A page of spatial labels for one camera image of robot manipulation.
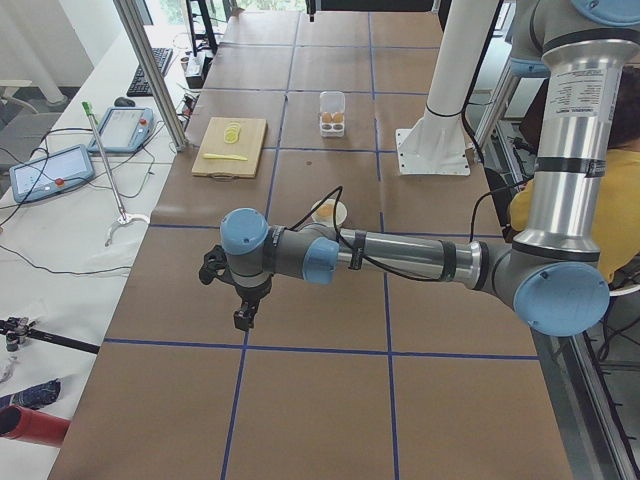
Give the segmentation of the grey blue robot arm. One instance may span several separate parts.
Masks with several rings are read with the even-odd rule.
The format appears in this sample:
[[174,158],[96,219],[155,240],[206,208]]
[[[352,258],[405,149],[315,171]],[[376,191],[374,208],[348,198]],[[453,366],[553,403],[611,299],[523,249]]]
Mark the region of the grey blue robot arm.
[[623,66],[639,50],[635,1],[520,1],[511,65],[548,75],[533,195],[524,231],[508,245],[466,245],[318,223],[271,226],[256,210],[228,213],[221,242],[206,257],[203,283],[232,285],[235,326],[254,324],[276,274],[327,284],[338,264],[372,265],[424,282],[460,282],[511,307],[540,333],[581,333],[610,298],[597,270],[592,223]]

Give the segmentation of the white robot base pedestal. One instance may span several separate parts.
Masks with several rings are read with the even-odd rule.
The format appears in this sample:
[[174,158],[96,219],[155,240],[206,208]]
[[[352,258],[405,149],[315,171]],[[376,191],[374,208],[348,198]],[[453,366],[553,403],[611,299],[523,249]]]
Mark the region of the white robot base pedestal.
[[470,174],[463,111],[500,9],[497,0],[451,2],[424,114],[412,128],[396,131],[402,175]]

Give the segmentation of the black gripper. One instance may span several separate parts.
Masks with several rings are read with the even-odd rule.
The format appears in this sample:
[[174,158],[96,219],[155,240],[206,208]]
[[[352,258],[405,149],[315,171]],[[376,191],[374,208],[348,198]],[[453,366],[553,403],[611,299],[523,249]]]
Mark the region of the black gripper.
[[253,287],[236,285],[235,290],[241,299],[241,305],[234,312],[234,326],[239,330],[250,329],[250,315],[256,315],[259,304],[265,298],[272,288],[272,280],[267,279],[261,284]]

